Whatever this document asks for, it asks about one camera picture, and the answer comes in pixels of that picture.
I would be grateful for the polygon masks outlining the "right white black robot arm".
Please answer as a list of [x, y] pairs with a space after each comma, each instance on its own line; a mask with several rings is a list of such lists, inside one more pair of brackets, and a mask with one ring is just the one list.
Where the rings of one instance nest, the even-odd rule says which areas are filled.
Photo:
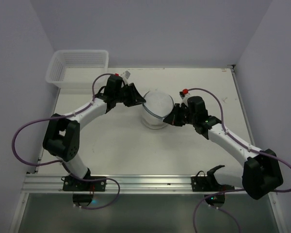
[[201, 97], [189, 97], [181, 104], [176, 103], [163, 121], [178, 127], [192, 125], [199, 135], [223, 148], [241, 165], [240, 169], [218, 165], [207, 171], [205, 177], [195, 177], [194, 182], [203, 191], [234, 186], [243, 188], [258, 200], [283, 184], [276, 154], [270, 149], [263, 151], [254, 147], [234, 134], [228, 135], [221, 120], [208, 114]]

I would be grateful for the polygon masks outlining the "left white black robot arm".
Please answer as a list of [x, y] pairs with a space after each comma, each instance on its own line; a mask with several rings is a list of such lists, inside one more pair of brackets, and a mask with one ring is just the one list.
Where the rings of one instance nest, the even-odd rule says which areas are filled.
[[66, 115], [54, 114], [51, 117], [43, 149], [60, 159], [71, 175], [83, 180], [90, 174], [90, 170], [78, 154], [81, 130], [118, 103], [132, 107], [145, 102], [133, 83], [128, 83], [119, 75], [110, 74], [106, 85], [93, 93], [92, 99], [85, 105]]

